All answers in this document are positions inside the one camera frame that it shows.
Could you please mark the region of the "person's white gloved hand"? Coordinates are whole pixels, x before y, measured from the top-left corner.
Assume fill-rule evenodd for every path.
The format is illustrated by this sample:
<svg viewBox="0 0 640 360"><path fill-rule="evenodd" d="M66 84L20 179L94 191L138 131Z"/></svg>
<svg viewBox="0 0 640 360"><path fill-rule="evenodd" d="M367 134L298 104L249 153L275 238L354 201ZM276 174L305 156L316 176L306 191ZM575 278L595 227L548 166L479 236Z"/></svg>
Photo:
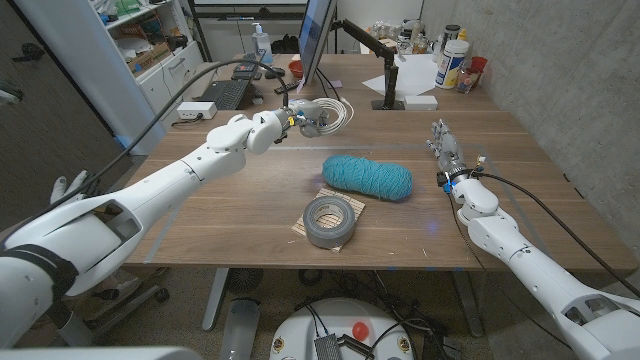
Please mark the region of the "person's white gloved hand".
<svg viewBox="0 0 640 360"><path fill-rule="evenodd" d="M68 195L70 192L75 191L81 185L83 185L89 178L91 173L87 170L82 170L73 181L68 181L65 176L60 176L53 184L52 192L50 195L50 203L53 204L61 198ZM83 200L88 197L98 196L100 190L97 188L99 181L92 183L88 188L82 192L77 193L74 197L69 198L66 203L72 203L75 201Z"/></svg>
<svg viewBox="0 0 640 360"><path fill-rule="evenodd" d="M24 93L16 86L2 81L0 84L1 103L6 105L14 105L22 101Z"/></svg>

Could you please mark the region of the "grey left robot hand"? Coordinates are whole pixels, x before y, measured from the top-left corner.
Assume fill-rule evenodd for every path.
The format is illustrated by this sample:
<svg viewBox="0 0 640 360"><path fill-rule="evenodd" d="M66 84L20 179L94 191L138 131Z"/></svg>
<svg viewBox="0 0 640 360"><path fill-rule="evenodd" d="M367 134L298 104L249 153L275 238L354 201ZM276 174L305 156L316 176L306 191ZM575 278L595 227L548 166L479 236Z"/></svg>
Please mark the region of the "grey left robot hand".
<svg viewBox="0 0 640 360"><path fill-rule="evenodd" d="M329 134L328 112L317 102L306 99L292 99L288 102L287 113L291 126L297 126L300 133L307 138Z"/></svg>

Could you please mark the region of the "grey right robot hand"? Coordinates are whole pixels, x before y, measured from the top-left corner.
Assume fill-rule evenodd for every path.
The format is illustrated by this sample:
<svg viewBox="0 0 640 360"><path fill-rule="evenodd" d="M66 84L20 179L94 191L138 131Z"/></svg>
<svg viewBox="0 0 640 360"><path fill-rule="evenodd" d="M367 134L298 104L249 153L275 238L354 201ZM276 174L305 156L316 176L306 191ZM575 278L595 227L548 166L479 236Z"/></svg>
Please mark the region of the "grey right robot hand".
<svg viewBox="0 0 640 360"><path fill-rule="evenodd" d="M439 168L436 181L439 187L453 187L467 179L471 170L467 167L463 151L449 126L442 120L433 122L431 126L433 140L427 141Z"/></svg>

